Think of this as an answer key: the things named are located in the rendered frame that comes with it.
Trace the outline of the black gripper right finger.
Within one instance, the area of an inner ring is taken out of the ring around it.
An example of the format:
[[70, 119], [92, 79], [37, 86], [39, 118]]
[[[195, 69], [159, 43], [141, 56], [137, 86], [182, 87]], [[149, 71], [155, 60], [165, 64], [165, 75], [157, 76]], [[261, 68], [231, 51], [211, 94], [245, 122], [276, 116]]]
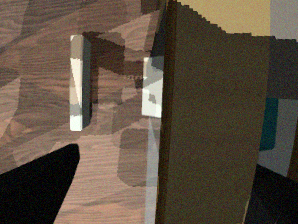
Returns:
[[257, 164], [243, 224], [298, 224], [298, 181]]

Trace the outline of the teal block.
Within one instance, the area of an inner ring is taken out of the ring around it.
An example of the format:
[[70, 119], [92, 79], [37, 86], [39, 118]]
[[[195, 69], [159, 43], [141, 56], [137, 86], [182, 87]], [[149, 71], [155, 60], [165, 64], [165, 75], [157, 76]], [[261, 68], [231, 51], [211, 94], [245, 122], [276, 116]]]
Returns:
[[259, 144], [259, 152], [271, 151], [275, 145], [275, 131], [277, 131], [279, 99], [275, 97], [266, 97], [265, 117], [263, 117], [261, 144]]

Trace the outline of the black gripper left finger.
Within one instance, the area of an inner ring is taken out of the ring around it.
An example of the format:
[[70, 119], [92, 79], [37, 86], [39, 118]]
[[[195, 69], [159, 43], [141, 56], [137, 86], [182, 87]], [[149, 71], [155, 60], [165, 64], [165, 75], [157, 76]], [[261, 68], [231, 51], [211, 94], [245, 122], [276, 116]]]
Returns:
[[78, 163], [71, 143], [0, 175], [0, 224], [53, 224]]

